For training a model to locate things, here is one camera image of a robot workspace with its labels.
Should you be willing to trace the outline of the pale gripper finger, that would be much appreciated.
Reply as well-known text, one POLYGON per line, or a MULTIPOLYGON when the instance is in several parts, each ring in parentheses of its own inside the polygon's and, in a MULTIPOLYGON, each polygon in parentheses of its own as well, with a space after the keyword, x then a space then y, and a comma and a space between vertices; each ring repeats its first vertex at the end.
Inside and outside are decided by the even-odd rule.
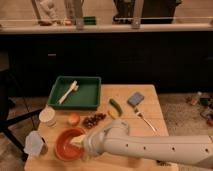
POLYGON ((83 144, 83 141, 84 141, 84 138, 86 137, 86 135, 85 134, 82 134, 82 135, 80 135, 80 136, 76 136, 76 137, 74 137, 74 138, 72 138, 71 140, 70 140, 70 143, 72 144, 72 145, 75 145, 75 146, 81 146, 82 144, 83 144))

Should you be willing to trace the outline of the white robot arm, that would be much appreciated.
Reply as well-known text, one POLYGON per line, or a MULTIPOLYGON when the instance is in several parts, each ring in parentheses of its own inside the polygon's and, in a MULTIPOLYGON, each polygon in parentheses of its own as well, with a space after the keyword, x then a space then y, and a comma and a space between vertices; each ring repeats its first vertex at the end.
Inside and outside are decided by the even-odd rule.
POLYGON ((116 119, 98 131, 70 140, 90 156, 103 153, 213 169, 213 136, 131 136, 130 125, 116 119))

